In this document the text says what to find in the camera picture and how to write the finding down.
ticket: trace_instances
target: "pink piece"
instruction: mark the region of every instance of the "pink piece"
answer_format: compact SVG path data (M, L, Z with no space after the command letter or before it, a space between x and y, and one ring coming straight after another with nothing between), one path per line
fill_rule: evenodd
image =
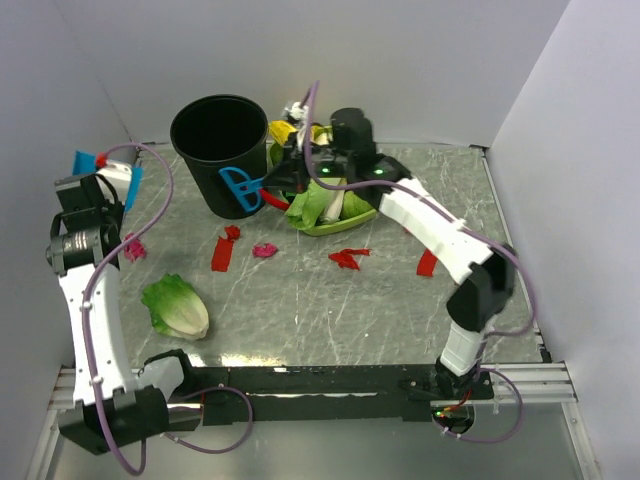
M133 233L130 233L124 237L124 239L128 240L132 236ZM147 258L147 251L142 243L140 243L140 240L134 240L124 248L124 258L129 260L131 263L135 262L138 258Z
M254 245L252 250L253 256L260 257L260 258L273 257L277 251L278 251L278 247L276 247L272 243L266 243L264 245L260 245L260 244Z

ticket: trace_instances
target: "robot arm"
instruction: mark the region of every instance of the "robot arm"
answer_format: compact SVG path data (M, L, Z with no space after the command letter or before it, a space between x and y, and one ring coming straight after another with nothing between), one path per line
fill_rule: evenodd
M61 433L92 453L108 451L97 421L93 384L99 383L105 410L119 446L165 432L169 426L167 400L185 383L188 359L168 352L148 361L134 375L125 351L118 309L120 270L117 258L102 270L91 297L91 335L100 379L89 374L82 327L82 296L98 263L119 243L123 205L109 201L96 174L56 182L63 211L56 215L46 256L64 293L73 332L76 359L75 408L59 418ZM60 233L61 224L66 228Z
M299 107L295 119L300 131L306 126L306 111ZM478 355L491 328L493 317L511 298L515 269L499 252L462 231L463 220L455 218L433 199L420 181L396 159L377 153L371 122L355 108L338 110L331 116L333 139L328 147L314 145L314 171L318 177L346 177L349 184L386 180L427 197L440 211L408 193L385 186L353 191L383 215L392 218L428 248L444 265L457 288L447 302L452 318L447 344L440 356L440 387L453 392L469 384ZM310 176L304 161L302 135L292 133L284 146L283 161L264 179L267 187L300 192Z

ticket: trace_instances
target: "green plate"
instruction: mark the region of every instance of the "green plate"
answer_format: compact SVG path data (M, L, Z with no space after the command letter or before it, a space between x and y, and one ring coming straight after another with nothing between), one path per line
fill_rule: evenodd
M277 143L273 143L269 147L269 166L273 167L277 165L281 159L282 159L282 147ZM318 225L308 230L300 230L300 231L312 237L320 237L322 235L330 235L332 233L343 232L350 228L357 227L358 225L362 225L367 220L371 220L372 218L375 218L377 213L378 212L375 209L372 209L368 212L362 213L348 220L340 220L330 225Z

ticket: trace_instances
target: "black base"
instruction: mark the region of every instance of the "black base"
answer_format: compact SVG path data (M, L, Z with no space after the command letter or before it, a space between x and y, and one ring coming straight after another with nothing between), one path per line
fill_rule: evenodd
M107 421L119 447L153 437L169 428L169 412L162 392L146 387L116 393L104 402ZM60 434L94 455L109 451L96 406L76 405L58 417Z
M256 421L401 418L429 422L432 401L461 399L469 388L472 400L493 398L487 373L478 382L461 385L452 395L444 394L435 365L203 367L192 371L192 391L223 384L248 394ZM206 394L203 425L246 419L247 407L237 395Z

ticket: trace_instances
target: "blue handle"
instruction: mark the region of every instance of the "blue handle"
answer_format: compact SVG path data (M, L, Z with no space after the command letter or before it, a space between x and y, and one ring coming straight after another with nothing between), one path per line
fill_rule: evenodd
M244 181L236 182L231 176L231 172L236 173L244 179ZM245 212L251 213L256 211L262 205L262 196L259 190L262 188L262 178L252 180L247 172L236 167L224 167L218 170L220 176L227 184L231 193L236 197L238 203L242 206ZM247 197L249 195L255 195L255 202L249 203Z

